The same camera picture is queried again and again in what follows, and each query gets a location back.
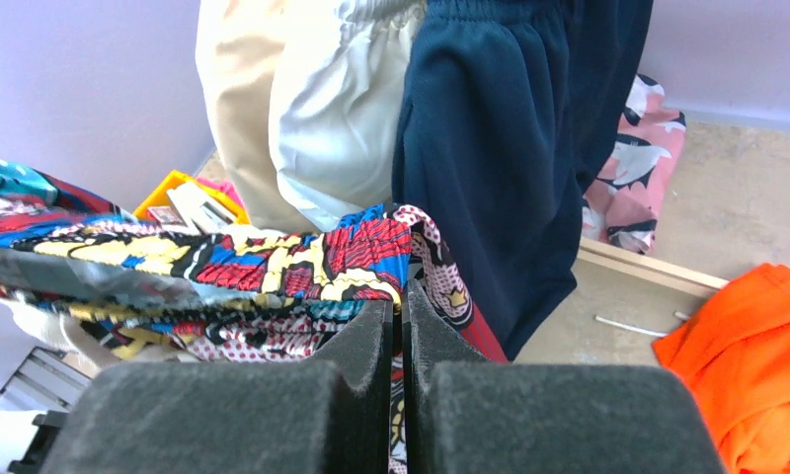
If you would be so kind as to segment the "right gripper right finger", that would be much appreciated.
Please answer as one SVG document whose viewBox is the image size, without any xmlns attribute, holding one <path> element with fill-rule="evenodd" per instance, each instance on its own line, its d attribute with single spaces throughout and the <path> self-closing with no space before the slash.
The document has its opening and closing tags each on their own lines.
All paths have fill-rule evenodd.
<svg viewBox="0 0 790 474">
<path fill-rule="evenodd" d="M 720 473 L 697 406 L 647 365 L 503 364 L 410 281 L 403 303 L 413 473 Z"/>
</svg>

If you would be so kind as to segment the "colourful comic print shorts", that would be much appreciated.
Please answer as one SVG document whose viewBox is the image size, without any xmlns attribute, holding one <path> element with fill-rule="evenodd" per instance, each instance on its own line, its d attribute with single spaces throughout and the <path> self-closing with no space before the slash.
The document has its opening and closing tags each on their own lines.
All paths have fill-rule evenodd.
<svg viewBox="0 0 790 474">
<path fill-rule="evenodd" d="M 270 363 L 311 357 L 372 301 L 392 307 L 389 456 L 404 473 L 410 281 L 491 361 L 504 354 L 435 222 L 378 204 L 334 230 L 231 224 L 217 233 L 140 220 L 110 201 L 0 160 L 0 302 L 101 373 L 128 362 Z"/>
</svg>

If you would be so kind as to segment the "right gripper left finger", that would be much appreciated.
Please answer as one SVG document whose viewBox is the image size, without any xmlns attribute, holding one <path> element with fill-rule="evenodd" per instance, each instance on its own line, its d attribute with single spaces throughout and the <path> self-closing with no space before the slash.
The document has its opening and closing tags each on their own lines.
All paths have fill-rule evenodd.
<svg viewBox="0 0 790 474">
<path fill-rule="evenodd" d="M 99 374 L 46 473 L 383 473 L 392 307 L 297 362 L 128 362 Z"/>
</svg>

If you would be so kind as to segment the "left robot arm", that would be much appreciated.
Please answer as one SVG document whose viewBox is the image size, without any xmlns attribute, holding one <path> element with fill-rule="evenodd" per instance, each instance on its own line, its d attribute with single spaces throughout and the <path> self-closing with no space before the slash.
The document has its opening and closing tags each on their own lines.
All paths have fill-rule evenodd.
<svg viewBox="0 0 790 474">
<path fill-rule="evenodd" d="M 0 410 L 0 473 L 39 473 L 67 413 Z"/>
</svg>

